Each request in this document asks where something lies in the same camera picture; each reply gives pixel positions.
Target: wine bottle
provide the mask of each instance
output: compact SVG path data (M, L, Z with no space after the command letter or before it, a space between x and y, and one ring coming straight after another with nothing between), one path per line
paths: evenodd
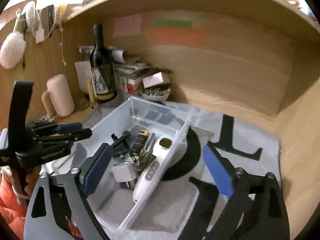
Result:
M93 26L94 50L90 55L92 84L99 103L116 97L116 84L113 74L113 57L111 50L103 45L102 25Z

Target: wooden shelf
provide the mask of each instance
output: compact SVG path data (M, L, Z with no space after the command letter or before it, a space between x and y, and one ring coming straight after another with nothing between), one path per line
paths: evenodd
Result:
M96 0L72 13L67 22L159 10L216 12L263 23L292 38L320 41L319 25L286 0Z
M94 104L93 108L89 106L86 110L84 111L78 111L74 112L70 116L67 117L56 117L55 122L59 124L68 124L68 123L74 123L74 122L80 122L83 123L86 121L90 115L95 111L95 109L98 107L98 104Z

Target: white fluffy pom-pom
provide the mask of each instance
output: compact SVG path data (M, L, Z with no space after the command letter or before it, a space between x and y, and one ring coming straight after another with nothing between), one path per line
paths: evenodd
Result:
M23 58L26 42L20 32L10 33L0 49L0 64L5 69L13 68Z

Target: white power adapter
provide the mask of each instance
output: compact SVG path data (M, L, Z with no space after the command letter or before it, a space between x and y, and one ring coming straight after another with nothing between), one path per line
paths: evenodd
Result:
M124 162L112 167L116 182L125 183L128 188L134 188L137 181L137 173L132 162Z

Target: clear plastic bin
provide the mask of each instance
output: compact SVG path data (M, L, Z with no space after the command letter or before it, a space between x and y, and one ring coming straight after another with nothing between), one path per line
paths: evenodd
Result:
M171 138L172 146L164 160L165 165L160 167L150 187L137 203L132 199L133 191L120 188L115 181L111 170L116 163L114 159L110 161L96 192L88 197L88 203L101 225L109 233L120 233L132 225L150 198L168 168L174 152L186 137L190 119L191 116L185 112L131 97L92 128L90 139L75 143L72 154L57 160L52 168L56 174L64 174L70 168L80 167L86 158L95 154L102 143L113 143L113 133L119 137L128 130L131 133L129 145L133 143L140 130L155 133L156 139L162 135Z

